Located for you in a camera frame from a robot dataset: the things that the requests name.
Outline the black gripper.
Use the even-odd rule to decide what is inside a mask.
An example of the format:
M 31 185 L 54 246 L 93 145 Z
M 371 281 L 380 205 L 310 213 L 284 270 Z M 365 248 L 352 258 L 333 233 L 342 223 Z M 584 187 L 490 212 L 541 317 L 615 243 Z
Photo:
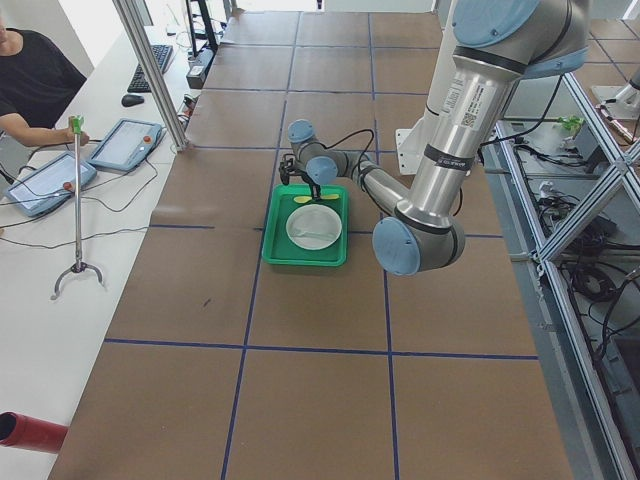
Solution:
M 309 188 L 310 188 L 311 194 L 314 195 L 314 196 L 312 196 L 312 202 L 315 202 L 315 203 L 320 202 L 321 201 L 321 195 L 320 195 L 321 194 L 321 186 L 316 184 L 316 183 L 314 183 L 314 182 L 311 182 L 309 184 Z

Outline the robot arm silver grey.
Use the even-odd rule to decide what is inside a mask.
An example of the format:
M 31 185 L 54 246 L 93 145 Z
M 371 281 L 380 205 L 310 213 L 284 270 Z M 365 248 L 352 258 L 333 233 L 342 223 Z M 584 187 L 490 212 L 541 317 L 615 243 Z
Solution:
M 588 1 L 454 2 L 453 45 L 440 51 L 455 69 L 444 79 L 443 103 L 411 186 L 365 154 L 326 147 L 307 120 L 288 127 L 293 154 L 280 163 L 282 182 L 301 177 L 313 198 L 337 177 L 356 183 L 386 214 L 372 244 L 389 273 L 414 275 L 454 263 L 465 235 L 451 208 L 477 150 L 517 82 L 561 75 L 584 63 L 590 9 Z

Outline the person hand holding grabber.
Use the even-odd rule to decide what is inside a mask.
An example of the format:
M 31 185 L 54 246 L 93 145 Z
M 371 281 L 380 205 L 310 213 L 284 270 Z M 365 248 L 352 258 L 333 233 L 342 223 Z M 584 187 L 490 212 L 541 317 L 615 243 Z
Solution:
M 90 141 L 90 137 L 86 132 L 81 131 L 77 134 L 72 127 L 58 129 L 56 134 L 58 135 L 58 142 L 61 144 L 73 144 L 76 140 L 79 140 L 80 145 L 85 146 Z

